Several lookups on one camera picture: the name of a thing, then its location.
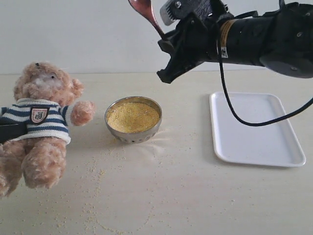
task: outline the table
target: table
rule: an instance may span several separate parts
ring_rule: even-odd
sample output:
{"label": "table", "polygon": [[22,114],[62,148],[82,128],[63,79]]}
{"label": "table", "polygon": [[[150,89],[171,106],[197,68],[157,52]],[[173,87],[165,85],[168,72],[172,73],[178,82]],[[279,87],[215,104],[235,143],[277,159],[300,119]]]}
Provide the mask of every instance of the table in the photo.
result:
{"label": "table", "polygon": [[[172,84],[155,73],[74,74],[80,100],[96,102],[84,127],[71,127],[67,170],[50,190],[23,179],[0,202],[1,235],[309,235],[313,232],[313,108],[290,119],[306,154],[299,168],[227,164],[214,154],[209,95],[220,73],[189,72]],[[1,105],[10,105],[17,75],[0,76]],[[291,112],[312,97],[313,79],[268,70],[225,72],[230,92],[271,93]],[[123,145],[104,123],[116,100],[143,95],[163,110],[148,142]]]}

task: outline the yellow grain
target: yellow grain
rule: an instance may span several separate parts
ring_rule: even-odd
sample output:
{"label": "yellow grain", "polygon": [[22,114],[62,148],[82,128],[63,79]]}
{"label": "yellow grain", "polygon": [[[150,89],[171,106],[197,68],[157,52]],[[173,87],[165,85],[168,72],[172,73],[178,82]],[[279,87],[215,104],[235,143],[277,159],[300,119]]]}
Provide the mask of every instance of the yellow grain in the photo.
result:
{"label": "yellow grain", "polygon": [[108,124],[123,133],[138,133],[149,130],[160,120],[158,112],[147,104],[125,103],[111,113]]}

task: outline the stainless steel bowl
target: stainless steel bowl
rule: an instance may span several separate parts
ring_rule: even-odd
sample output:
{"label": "stainless steel bowl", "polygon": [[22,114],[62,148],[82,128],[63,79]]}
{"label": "stainless steel bowl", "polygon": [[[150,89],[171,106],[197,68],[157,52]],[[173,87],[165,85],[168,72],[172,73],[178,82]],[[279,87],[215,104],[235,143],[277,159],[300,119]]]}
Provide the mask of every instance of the stainless steel bowl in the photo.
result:
{"label": "stainless steel bowl", "polygon": [[[150,107],[152,107],[153,109],[155,109],[158,112],[158,114],[160,115],[159,122],[154,127],[150,128],[149,130],[143,131],[143,132],[138,132],[138,133],[123,133],[123,132],[119,132],[119,131],[113,129],[108,124],[108,119],[109,119],[112,111],[114,111],[117,107],[119,107],[125,103],[132,103],[132,102],[145,103],[145,104],[149,105]],[[143,97],[143,96],[130,96],[130,97],[120,99],[108,107],[108,109],[106,110],[106,113],[105,113],[105,122],[106,122],[107,128],[109,129],[111,134],[113,136],[115,136],[118,140],[125,142],[125,143],[142,143],[142,142],[149,140],[151,137],[153,137],[158,132],[159,127],[160,127],[161,122],[162,122],[162,109],[158,103],[156,103],[154,100],[152,100],[150,98]]]}

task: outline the black object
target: black object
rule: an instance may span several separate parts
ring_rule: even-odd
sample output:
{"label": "black object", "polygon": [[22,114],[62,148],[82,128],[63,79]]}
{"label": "black object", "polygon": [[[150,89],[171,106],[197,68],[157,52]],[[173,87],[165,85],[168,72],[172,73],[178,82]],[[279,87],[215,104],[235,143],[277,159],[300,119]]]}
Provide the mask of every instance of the black object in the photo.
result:
{"label": "black object", "polygon": [[262,16],[252,11],[236,17],[220,0],[181,0],[180,8],[174,3],[170,13],[180,22],[158,42],[171,56],[157,72],[162,82],[170,84],[203,62],[219,61],[215,24],[221,29],[223,63],[313,77],[313,5],[293,2]]}
{"label": "black object", "polygon": [[27,134],[25,123],[9,123],[0,119],[0,143],[15,139]]}

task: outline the white tray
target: white tray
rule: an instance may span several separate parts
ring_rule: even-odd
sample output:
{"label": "white tray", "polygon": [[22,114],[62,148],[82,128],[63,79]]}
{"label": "white tray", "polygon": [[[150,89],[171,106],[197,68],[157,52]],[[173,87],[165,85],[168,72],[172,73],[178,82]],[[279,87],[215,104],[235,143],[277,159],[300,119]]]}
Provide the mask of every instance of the white tray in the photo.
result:
{"label": "white tray", "polygon": [[[286,114],[271,94],[229,93],[237,115],[247,122],[264,122]],[[263,127],[241,124],[231,113],[223,92],[210,96],[214,150],[225,162],[302,166],[306,157],[289,120]]]}

